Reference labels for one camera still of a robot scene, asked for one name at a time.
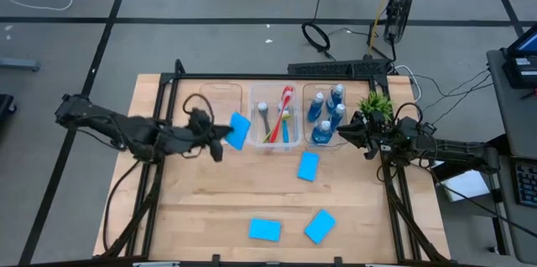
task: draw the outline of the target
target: computer monitor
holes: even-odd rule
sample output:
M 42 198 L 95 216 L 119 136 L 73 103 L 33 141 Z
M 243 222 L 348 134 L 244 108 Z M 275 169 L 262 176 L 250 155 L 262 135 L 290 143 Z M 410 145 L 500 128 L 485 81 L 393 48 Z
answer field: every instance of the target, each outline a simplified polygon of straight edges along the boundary
M 537 56 L 537 24 L 508 47 L 511 57 Z

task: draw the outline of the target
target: bottle cap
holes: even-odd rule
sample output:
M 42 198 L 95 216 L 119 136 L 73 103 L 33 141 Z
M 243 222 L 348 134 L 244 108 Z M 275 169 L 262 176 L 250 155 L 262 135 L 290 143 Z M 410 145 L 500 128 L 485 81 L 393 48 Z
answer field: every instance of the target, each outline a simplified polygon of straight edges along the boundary
M 322 130 L 329 130 L 330 129 L 330 121 L 323 121 L 321 122 L 321 129 Z
M 316 102 L 321 102 L 325 99 L 324 96 L 322 96 L 322 93 L 321 92 L 318 92 L 317 95 L 315 95 L 315 101 Z
M 342 85 L 342 84 L 338 84 L 338 85 L 334 88 L 334 91 L 335 91 L 336 93 L 338 93 L 338 94 L 341 94 L 341 93 L 343 93 L 343 89 L 344 89 L 343 85 Z
M 336 107 L 336 112 L 337 113 L 345 112 L 345 105 L 343 103 L 338 104 L 337 107 Z

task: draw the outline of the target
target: white cable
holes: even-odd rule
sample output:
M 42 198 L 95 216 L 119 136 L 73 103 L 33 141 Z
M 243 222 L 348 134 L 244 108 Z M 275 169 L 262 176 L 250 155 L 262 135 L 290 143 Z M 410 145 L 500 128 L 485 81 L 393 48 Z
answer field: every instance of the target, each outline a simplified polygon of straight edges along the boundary
M 416 77 L 414 77 L 414 73 L 406 65 L 397 65 L 395 67 L 395 70 L 397 70 L 398 68 L 405 68 L 410 73 L 410 76 L 412 77 L 412 80 L 414 81 L 414 83 L 416 84 L 416 88 L 418 89 L 418 98 L 416 100 L 414 100 L 414 102 L 418 102 L 418 100 L 421 99 L 421 87 L 418 84 L 418 81 L 416 80 Z
M 40 6 L 31 6 L 31 5 L 27 5 L 25 3 L 19 3 L 19 2 L 15 2 L 14 0 L 8 0 L 10 1 L 11 3 L 14 3 L 14 4 L 17 4 L 21 7 L 26 7 L 26 8 L 36 8 L 36 9 L 44 9 L 44 10 L 53 10 L 53 11 L 64 11 L 66 9 L 68 9 L 71 4 L 73 4 L 73 0 L 69 0 L 69 4 L 63 8 L 52 8 L 52 7 L 40 7 Z

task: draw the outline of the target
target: keyboard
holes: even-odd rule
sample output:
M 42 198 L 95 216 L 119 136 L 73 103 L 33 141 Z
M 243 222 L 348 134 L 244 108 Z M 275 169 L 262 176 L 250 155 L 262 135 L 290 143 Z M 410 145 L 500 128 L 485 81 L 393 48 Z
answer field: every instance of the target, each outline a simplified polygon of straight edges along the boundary
M 331 75 L 369 78 L 372 75 L 386 75 L 390 60 L 345 60 L 289 64 L 291 75 Z
M 517 161 L 513 181 L 517 203 L 537 207 L 537 165 Z

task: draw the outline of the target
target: blue bottle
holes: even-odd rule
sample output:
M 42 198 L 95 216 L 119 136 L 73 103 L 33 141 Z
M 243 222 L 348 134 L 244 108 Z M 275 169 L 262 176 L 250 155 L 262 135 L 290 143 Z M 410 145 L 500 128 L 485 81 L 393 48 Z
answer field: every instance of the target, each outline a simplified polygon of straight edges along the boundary
M 311 132 L 311 139 L 317 144 L 327 144 L 332 137 L 332 131 L 330 130 L 330 121 L 322 121 L 313 128 Z
M 343 102 L 343 91 L 345 88 L 342 84 L 338 84 L 330 90 L 330 96 L 326 99 L 326 109 L 329 114 L 332 114 L 336 106 Z
M 345 113 L 345 105 L 342 103 L 338 104 L 336 106 L 336 110 L 334 113 L 330 116 L 330 125 L 331 125 L 331 131 L 334 132 L 339 125 L 339 122 L 343 119 L 343 114 Z
M 310 105 L 310 111 L 308 112 L 308 121 L 314 122 L 321 115 L 322 102 L 325 98 L 322 96 L 321 92 L 318 92 L 313 98 L 313 101 Z

